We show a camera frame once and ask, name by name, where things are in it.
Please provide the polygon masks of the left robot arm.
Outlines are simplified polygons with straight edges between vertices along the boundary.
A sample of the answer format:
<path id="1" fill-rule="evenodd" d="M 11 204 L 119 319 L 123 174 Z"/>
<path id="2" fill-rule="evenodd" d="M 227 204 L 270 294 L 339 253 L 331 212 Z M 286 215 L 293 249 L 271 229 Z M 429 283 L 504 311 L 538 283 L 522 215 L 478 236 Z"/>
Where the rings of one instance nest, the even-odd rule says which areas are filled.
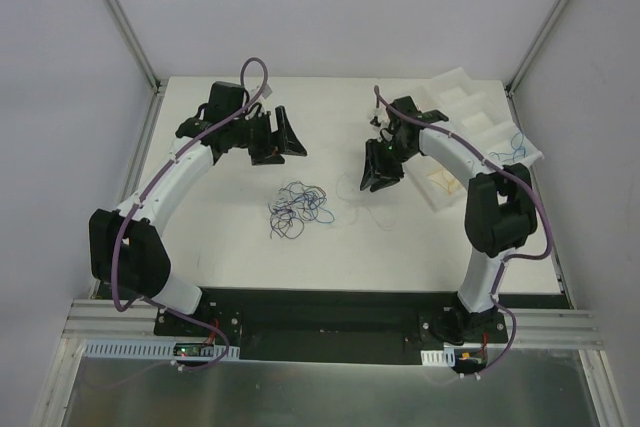
<path id="1" fill-rule="evenodd" d="M 168 154 L 151 177 L 114 210 L 96 210 L 89 220 L 91 272 L 111 294 L 129 292 L 178 311 L 188 335 L 211 324 L 204 290 L 178 277 L 162 242 L 173 212 L 195 183 L 230 150 L 244 149 L 254 166 L 280 165 L 307 154 L 282 106 L 263 109 L 258 94 L 217 81 L 197 113 L 180 124 Z"/>

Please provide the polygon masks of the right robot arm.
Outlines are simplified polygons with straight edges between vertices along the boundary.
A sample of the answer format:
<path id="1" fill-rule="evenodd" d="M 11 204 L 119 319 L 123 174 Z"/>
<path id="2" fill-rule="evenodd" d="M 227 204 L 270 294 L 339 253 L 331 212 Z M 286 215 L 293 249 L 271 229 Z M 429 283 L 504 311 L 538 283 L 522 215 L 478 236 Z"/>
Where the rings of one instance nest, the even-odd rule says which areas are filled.
<path id="1" fill-rule="evenodd" d="M 380 191 L 399 183 L 404 165 L 417 155 L 439 162 L 466 191 L 464 231 L 471 256 L 451 306 L 436 315 L 429 330 L 452 345 L 473 341 L 497 321 L 498 290 L 507 263 L 538 227 L 539 202 L 529 168 L 521 162 L 498 166 L 469 140 L 453 132 L 439 110 L 420 111 L 401 97 L 376 104 L 388 122 L 365 143 L 363 191 Z"/>

